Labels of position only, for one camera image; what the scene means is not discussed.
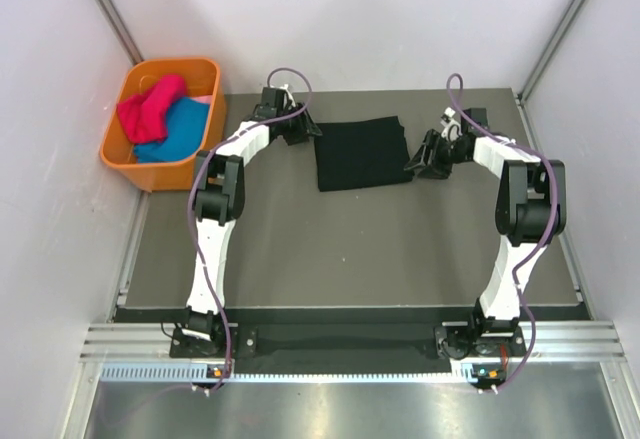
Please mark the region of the black t shirt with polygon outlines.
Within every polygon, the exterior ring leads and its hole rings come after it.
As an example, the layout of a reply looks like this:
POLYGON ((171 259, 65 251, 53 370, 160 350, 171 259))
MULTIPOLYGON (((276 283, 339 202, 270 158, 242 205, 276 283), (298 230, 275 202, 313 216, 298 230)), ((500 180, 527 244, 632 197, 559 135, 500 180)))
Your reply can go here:
POLYGON ((413 174, 405 129, 389 116, 357 122, 320 123, 315 138, 317 185, 321 192, 408 183, 413 174))

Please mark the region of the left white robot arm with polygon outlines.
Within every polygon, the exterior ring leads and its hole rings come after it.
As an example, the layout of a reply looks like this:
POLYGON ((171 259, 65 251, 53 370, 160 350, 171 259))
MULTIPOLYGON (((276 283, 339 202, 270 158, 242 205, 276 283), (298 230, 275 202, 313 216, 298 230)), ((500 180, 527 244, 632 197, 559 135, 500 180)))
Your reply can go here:
POLYGON ((267 86, 252 114, 212 151, 198 155, 188 220, 196 258, 187 319, 177 327, 176 357, 231 359, 224 278, 232 233, 245 206, 245 167, 276 139, 299 144, 321 131, 290 87, 267 86))

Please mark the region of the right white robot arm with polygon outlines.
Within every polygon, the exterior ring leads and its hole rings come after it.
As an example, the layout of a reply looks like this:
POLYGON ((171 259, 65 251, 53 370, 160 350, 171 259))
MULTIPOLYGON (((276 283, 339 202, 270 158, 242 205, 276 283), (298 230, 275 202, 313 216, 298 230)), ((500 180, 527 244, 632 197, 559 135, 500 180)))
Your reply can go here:
POLYGON ((445 326, 438 348, 461 360, 518 345, 522 298, 531 272, 553 238, 566 226, 563 162, 543 160, 515 140, 490 132, 483 108, 443 112, 440 129, 430 129, 405 165, 413 176, 447 179, 453 167, 474 163, 498 178, 495 225, 499 250, 489 283, 476 300, 466 327, 445 326))

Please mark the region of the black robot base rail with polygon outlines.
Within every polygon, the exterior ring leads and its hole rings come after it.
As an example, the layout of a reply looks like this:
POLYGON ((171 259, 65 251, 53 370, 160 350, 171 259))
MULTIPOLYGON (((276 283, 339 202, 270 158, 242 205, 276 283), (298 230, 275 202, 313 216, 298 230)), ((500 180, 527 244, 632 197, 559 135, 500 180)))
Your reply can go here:
POLYGON ((231 357, 241 370, 315 373, 414 372, 428 363, 515 358, 531 319, 586 320, 585 305, 534 306, 498 328, 469 307, 230 308, 221 319, 183 308, 117 308, 116 324, 147 325, 170 342, 173 359, 231 357))

